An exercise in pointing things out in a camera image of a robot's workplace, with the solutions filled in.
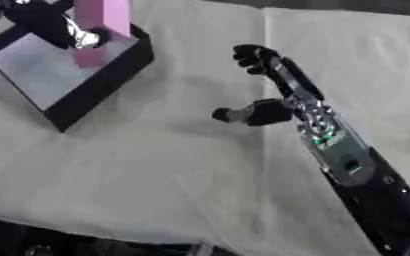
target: wrinkled cloth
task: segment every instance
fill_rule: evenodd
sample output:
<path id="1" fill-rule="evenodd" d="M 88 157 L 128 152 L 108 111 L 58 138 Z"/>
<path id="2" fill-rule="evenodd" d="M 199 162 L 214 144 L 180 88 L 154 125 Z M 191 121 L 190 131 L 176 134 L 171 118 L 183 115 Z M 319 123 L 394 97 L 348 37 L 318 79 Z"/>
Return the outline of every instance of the wrinkled cloth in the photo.
<path id="1" fill-rule="evenodd" d="M 136 0 L 156 61 L 66 134 L 0 76 L 0 219 L 247 255 L 377 255 L 294 123 L 211 119 L 277 97 L 237 44 L 294 59 L 410 184 L 410 17 Z"/>

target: pink object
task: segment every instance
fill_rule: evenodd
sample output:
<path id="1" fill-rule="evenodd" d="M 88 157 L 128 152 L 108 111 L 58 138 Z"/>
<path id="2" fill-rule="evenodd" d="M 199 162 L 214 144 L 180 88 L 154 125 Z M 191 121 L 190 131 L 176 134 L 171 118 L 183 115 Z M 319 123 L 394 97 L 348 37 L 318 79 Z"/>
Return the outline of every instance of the pink object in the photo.
<path id="1" fill-rule="evenodd" d="M 104 28 L 112 32 L 112 38 L 130 38 L 129 0 L 75 0 L 75 21 L 81 29 Z M 81 68 L 105 64 L 106 50 L 75 49 L 73 58 Z"/>

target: robotic hand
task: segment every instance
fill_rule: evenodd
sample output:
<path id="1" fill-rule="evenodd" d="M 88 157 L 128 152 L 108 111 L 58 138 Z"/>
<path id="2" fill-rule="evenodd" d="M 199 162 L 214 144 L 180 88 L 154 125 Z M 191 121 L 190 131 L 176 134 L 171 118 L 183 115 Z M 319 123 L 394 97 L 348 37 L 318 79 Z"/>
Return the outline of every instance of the robotic hand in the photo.
<path id="1" fill-rule="evenodd" d="M 44 0 L 0 0 L 0 18 L 2 15 L 61 49 L 100 47 L 110 40 L 106 30 L 84 31 Z"/>
<path id="2" fill-rule="evenodd" d="M 376 249 L 385 256 L 410 256 L 410 187 L 404 179 L 324 103 L 323 94 L 294 61 L 257 45 L 234 50 L 241 67 L 269 77 L 283 97 L 240 110 L 217 109 L 213 118 L 264 126 L 295 116 L 304 145 Z"/>

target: robotic forearm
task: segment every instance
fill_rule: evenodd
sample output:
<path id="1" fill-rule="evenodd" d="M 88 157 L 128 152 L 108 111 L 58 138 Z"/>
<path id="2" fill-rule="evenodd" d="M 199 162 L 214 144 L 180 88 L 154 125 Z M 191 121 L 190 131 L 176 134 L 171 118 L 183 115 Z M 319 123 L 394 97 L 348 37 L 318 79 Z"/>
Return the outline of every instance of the robotic forearm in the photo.
<path id="1" fill-rule="evenodd" d="M 267 75 L 283 97 L 240 110 L 218 109 L 213 117 L 264 126 L 295 116 L 303 143 L 376 249 L 382 255 L 410 256 L 410 187 L 404 179 L 324 103 L 291 59 L 256 45 L 237 46 L 235 53 L 240 66 L 249 74 Z"/>
<path id="2" fill-rule="evenodd" d="M 99 47 L 109 40 L 104 29 L 84 31 L 44 0 L 0 0 L 0 18 L 2 15 L 62 49 Z"/>

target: white tablecloth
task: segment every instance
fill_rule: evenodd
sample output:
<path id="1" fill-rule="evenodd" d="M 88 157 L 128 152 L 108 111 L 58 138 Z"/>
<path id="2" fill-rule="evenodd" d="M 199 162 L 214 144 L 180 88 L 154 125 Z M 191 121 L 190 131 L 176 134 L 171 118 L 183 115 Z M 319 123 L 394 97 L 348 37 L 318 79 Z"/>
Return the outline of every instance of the white tablecloth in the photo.
<path id="1" fill-rule="evenodd" d="M 292 57 L 410 183 L 410 17 L 135 0 L 156 61 L 58 134 L 0 76 L 0 218 L 256 255 L 376 255 L 294 124 L 250 129 L 218 107 L 276 96 L 232 47 Z"/>

